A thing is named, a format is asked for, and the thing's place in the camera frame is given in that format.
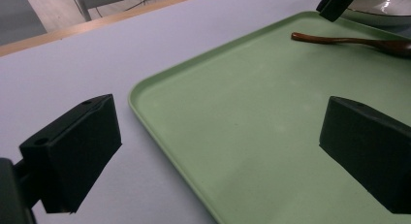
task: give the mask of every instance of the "floor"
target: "floor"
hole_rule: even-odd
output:
[[[75,0],[28,0],[47,32],[85,22]],[[125,0],[89,10],[96,19],[162,0]]]

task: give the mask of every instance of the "white table surface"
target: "white table surface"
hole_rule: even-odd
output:
[[[215,223],[128,106],[137,82],[320,0],[190,0],[84,34],[0,57],[0,156],[78,103],[112,93],[123,146],[76,214],[39,224]]]

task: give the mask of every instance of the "green tray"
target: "green tray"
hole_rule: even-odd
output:
[[[130,106],[219,223],[411,223],[319,146],[332,95],[410,125],[411,60],[293,31],[399,38],[301,13],[140,82]]]

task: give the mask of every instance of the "cable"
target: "cable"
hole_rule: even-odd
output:
[[[76,3],[76,6],[78,6],[79,12],[81,13],[81,9],[79,8],[79,4],[77,3],[77,0],[73,0]]]
[[[138,4],[136,4],[136,5],[128,8],[128,9],[126,9],[126,10],[124,10],[124,11],[129,11],[129,10],[131,10],[131,9],[134,9],[134,8],[136,8],[137,6],[141,5],[141,4],[145,4],[145,2],[147,2],[147,1],[150,1],[150,0],[143,0],[143,1],[141,1],[140,3],[138,3]]]
[[[97,11],[97,13],[99,14],[100,17],[103,17],[102,14],[99,11],[99,8],[96,7],[96,11]]]

